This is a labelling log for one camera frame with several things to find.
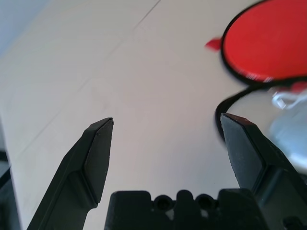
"white table surface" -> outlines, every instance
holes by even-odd
[[[0,112],[23,228],[64,155],[105,117],[115,122],[109,171],[85,230],[103,229],[117,190],[216,197],[238,187],[213,115],[245,86],[203,46],[254,2],[51,1],[0,60]],[[230,112],[263,132],[279,113],[260,92]]]

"red tab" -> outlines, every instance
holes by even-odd
[[[300,81],[291,86],[291,92],[302,92],[307,89],[307,82]]]
[[[221,41],[221,38],[214,38],[210,42],[208,42],[205,47],[210,48],[213,51],[219,51],[221,49]]]

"red circular object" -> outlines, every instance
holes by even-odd
[[[307,0],[266,0],[240,13],[224,34],[223,55],[255,81],[307,74]]]

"screw hole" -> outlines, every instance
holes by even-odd
[[[161,195],[154,200],[153,206],[156,210],[168,211],[173,207],[173,200],[166,195]]]
[[[204,210],[215,208],[215,200],[207,194],[199,195],[196,198],[196,202],[199,204],[201,209],[204,209]]]

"red disc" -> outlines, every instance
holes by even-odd
[[[237,73],[256,81],[307,74],[307,0],[267,0],[244,11],[224,36]]]

